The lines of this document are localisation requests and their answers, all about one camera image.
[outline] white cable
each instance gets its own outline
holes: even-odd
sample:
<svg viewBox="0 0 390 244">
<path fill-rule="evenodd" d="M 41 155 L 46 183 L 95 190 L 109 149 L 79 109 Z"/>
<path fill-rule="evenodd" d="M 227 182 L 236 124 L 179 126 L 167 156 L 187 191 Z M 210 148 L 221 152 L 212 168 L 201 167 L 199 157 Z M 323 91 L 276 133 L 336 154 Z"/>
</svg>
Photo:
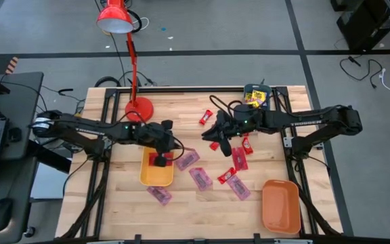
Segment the white cable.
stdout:
<svg viewBox="0 0 390 244">
<path fill-rule="evenodd" d="M 142 17 L 141 20 L 142 20 L 142 19 L 146 19 L 146 20 L 147 20 L 147 24 L 146 24 L 144 27 L 142 27 L 140 31 L 142 31 L 142 30 L 144 30 L 145 28 L 147 28 L 147 26 L 150 24 L 150 20 L 149 20 L 147 17 Z"/>
<path fill-rule="evenodd" d="M 379 77 L 380 80 L 382 81 L 382 85 L 383 85 L 386 89 L 388 89 L 388 90 L 390 91 L 390 88 L 387 87 L 387 85 L 385 84 L 385 72 L 386 72 L 386 68 L 384 68 L 384 69 L 382 70 L 382 74 L 381 74 L 381 75 L 378 75 L 378 77 Z"/>
</svg>

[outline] red desk lamp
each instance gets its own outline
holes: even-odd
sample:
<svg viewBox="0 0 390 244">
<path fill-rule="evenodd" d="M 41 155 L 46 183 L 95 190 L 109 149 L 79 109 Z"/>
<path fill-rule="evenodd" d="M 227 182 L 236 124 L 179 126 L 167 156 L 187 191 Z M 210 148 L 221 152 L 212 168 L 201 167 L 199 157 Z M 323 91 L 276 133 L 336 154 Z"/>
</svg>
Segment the red desk lamp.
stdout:
<svg viewBox="0 0 390 244">
<path fill-rule="evenodd" d="M 109 33 L 127 33 L 127 48 L 132 61 L 133 79 L 132 99 L 127 103 L 125 112 L 135 111 L 144 121 L 147 121 L 153 116 L 153 104 L 147 98 L 136 96 L 136 53 L 131 34 L 133 23 L 124 6 L 124 0 L 108 0 L 108 5 L 100 12 L 97 18 L 97 25 Z M 127 118 L 131 121 L 141 121 L 135 113 L 127 114 Z"/>
</svg>

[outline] black desk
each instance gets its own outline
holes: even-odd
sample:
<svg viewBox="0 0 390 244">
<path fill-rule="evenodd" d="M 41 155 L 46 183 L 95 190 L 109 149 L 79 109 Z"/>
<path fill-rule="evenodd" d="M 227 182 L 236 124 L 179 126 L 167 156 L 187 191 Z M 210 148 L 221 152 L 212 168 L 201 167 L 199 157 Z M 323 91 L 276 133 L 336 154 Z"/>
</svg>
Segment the black desk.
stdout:
<svg viewBox="0 0 390 244">
<path fill-rule="evenodd" d="M 38 91 L 42 80 L 43 73 L 13 74 L 4 78 L 4 81 L 27 85 Z M 68 172 L 70 161 L 28 139 L 30 130 L 27 125 L 33 121 L 38 94 L 19 85 L 4 85 L 11 89 L 11 94 L 0 96 L 0 111 L 12 121 L 12 127 L 19 127 L 22 130 L 22 137 L 26 142 L 23 145 L 10 144 L 4 148 L 7 151 L 2 152 L 5 158 L 20 157 L 20 159 L 0 161 L 0 199 L 8 195 L 14 200 L 12 220 L 9 226 L 0 232 L 0 243 L 16 243 L 26 230 L 30 193 L 38 162 Z M 33 157 L 32 155 L 37 152 L 40 154 Z"/>
<path fill-rule="evenodd" d="M 0 232 L 0 243 L 16 243 L 22 238 L 28 223 L 29 199 L 37 165 L 35 157 L 0 162 L 0 199 L 8 196 L 14 200 L 12 220 Z"/>
</svg>

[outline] black computer case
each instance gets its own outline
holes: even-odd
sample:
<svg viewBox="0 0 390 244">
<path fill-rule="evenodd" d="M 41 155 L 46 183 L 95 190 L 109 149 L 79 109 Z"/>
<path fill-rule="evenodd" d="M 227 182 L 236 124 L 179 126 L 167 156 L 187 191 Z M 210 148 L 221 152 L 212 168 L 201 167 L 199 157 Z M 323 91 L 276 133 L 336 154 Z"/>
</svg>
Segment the black computer case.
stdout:
<svg viewBox="0 0 390 244">
<path fill-rule="evenodd" d="M 346 10 L 348 2 L 350 2 L 350 0 L 330 0 L 330 4 L 332 4 L 333 10 L 336 12 Z"/>
<path fill-rule="evenodd" d="M 363 0 L 337 21 L 349 49 L 369 51 L 390 31 L 390 0 Z"/>
</svg>

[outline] lamp shade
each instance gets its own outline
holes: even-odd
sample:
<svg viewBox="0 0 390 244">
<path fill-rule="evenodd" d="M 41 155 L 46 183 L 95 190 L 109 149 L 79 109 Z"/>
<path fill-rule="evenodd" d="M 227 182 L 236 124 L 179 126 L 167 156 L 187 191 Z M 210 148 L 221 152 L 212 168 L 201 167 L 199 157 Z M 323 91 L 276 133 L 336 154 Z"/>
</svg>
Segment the lamp shade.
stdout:
<svg viewBox="0 0 390 244">
<path fill-rule="evenodd" d="M 132 19 L 123 6 L 124 0 L 108 0 L 97 18 L 97 25 L 109 33 L 130 33 L 133 30 Z"/>
</svg>

